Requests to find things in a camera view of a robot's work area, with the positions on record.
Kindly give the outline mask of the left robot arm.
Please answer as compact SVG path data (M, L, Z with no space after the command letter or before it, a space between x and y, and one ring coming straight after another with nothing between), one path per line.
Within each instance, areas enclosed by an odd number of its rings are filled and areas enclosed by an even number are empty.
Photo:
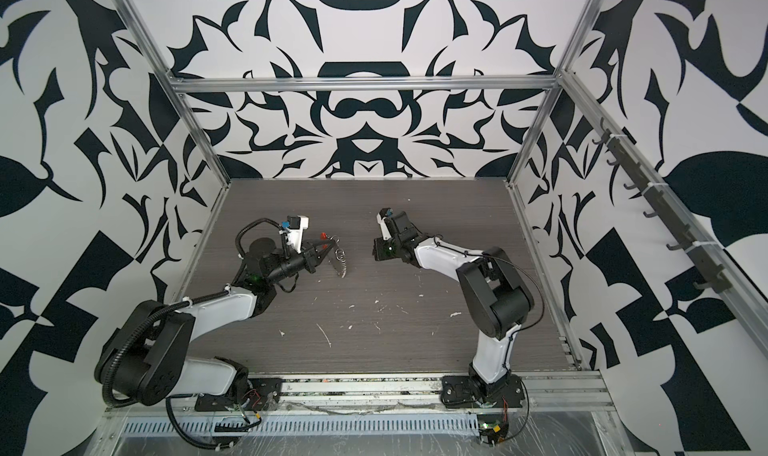
M189 354L191 342L266 311L286 280L313 273L336 250L334 239L279 248L270 238L250 244L233 281L223 290L166 305L138 304L104 345L94 370L111 408L153 406L171 397L210 395L241 403L250 389L248 370L231 359Z

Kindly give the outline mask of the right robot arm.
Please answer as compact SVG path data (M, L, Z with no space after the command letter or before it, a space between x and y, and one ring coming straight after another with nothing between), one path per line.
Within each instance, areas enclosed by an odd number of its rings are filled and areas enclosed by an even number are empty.
M443 404L488 404L509 393L521 394L522 383L511 372L518 335L535 308L535 281L508 259L499 247L473 251L420 231L404 212L384 208L377 214L382 236L374 240L377 261L400 259L456 281L472 321L478 328L475 355L468 376L443 384Z

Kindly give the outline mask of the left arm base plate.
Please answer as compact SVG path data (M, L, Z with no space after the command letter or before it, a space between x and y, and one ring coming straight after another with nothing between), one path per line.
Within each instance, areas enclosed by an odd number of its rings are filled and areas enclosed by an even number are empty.
M254 411L272 409L281 397L281 378L249 378L233 383L223 395L204 394L195 402L197 412Z

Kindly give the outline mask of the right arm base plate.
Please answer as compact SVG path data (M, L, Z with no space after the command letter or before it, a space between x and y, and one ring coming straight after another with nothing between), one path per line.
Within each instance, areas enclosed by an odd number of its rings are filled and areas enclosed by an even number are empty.
M443 376L441 403L449 409L474 407L521 408L527 399L522 380L507 374L495 383L485 383L479 376Z

